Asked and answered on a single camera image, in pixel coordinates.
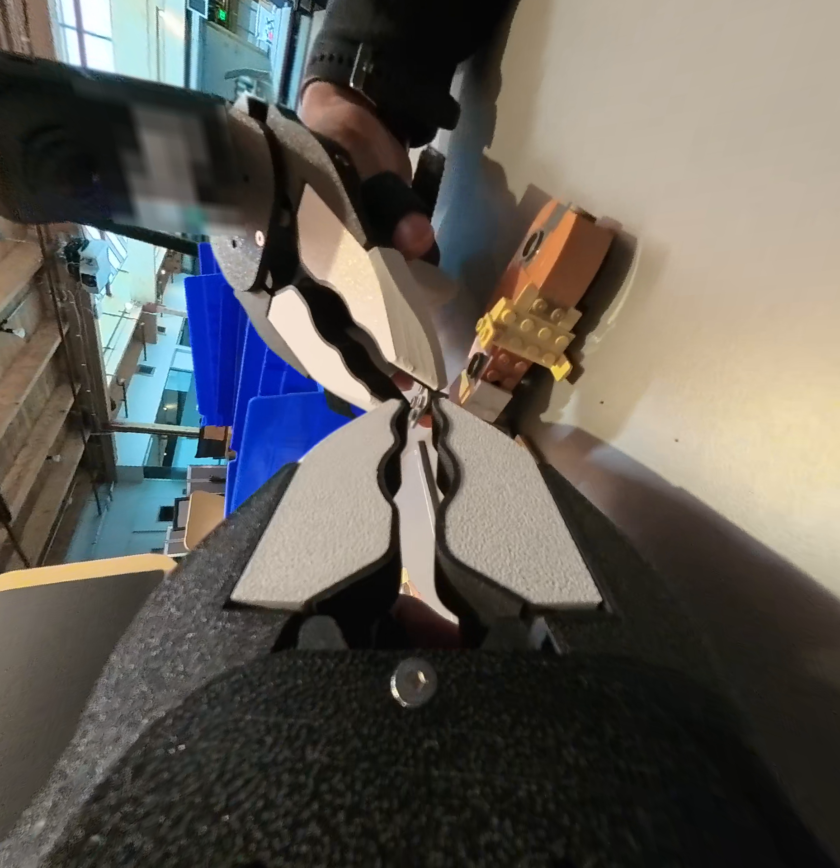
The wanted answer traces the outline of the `tan wooden chair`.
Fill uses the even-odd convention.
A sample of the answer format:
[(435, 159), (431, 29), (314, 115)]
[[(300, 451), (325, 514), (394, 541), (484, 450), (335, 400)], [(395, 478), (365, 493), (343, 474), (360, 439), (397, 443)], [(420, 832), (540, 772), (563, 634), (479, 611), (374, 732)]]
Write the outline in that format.
[(188, 511), (184, 532), (187, 550), (193, 550), (221, 524), (226, 510), (224, 495), (195, 491), (188, 499)]

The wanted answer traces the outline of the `brown tan brick model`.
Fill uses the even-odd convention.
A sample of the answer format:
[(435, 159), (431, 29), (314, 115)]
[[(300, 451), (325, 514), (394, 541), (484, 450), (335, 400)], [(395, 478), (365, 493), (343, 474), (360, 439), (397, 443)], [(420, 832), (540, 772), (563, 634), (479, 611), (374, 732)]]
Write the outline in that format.
[(581, 317), (578, 304), (609, 254), (614, 231), (575, 205), (549, 201), (499, 280), (449, 399), (490, 424), (534, 368), (561, 382)]

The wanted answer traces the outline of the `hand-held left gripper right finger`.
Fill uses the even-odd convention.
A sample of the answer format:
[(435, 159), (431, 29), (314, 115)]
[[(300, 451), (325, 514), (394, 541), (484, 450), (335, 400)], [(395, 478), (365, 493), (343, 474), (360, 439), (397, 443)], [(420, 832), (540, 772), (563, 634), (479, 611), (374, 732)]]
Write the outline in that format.
[(436, 409), (438, 467), (451, 478), (442, 555), (537, 609), (597, 609), (601, 593), (531, 453), (448, 400)]

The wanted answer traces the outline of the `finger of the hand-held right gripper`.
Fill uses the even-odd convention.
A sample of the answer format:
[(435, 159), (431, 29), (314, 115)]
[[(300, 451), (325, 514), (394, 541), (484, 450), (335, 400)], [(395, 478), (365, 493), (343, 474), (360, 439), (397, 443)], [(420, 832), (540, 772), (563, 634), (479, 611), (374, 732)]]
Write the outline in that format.
[(271, 299), (267, 319), (306, 376), (326, 392), (361, 410), (393, 400), (393, 382), (366, 342), (329, 313), (314, 312), (298, 288), (288, 287)]
[(448, 302), (448, 276), (389, 247), (364, 249), (322, 197), (305, 185), (297, 246), (306, 271), (345, 303), (384, 363), (432, 390), (447, 384), (433, 311)]

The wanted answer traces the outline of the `blue plastic bin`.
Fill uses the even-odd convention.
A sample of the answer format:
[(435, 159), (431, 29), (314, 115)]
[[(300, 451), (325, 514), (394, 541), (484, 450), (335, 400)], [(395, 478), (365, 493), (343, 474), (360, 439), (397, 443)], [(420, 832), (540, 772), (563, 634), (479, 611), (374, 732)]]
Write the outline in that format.
[(284, 465), (299, 461), (316, 444), (363, 414), (324, 392), (257, 396), (249, 401), (237, 457), (227, 467), (225, 515), (233, 513)]

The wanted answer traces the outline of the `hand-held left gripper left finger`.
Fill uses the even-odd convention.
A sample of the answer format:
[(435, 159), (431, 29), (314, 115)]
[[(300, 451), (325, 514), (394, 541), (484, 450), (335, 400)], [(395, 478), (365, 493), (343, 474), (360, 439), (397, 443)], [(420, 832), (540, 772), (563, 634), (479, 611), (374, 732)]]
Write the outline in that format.
[(396, 516), (383, 467), (401, 455), (401, 421), (402, 400), (390, 399), (332, 432), (299, 461), (231, 602), (300, 611), (384, 564)]

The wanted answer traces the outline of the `stack of blue bins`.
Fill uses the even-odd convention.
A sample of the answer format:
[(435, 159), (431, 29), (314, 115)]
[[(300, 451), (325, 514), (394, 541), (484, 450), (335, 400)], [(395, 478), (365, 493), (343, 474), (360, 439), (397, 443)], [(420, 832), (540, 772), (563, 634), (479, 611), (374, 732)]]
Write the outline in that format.
[(184, 287), (198, 411), (206, 424), (242, 429), (253, 398), (324, 391), (262, 341), (210, 243), (198, 245), (198, 269)]

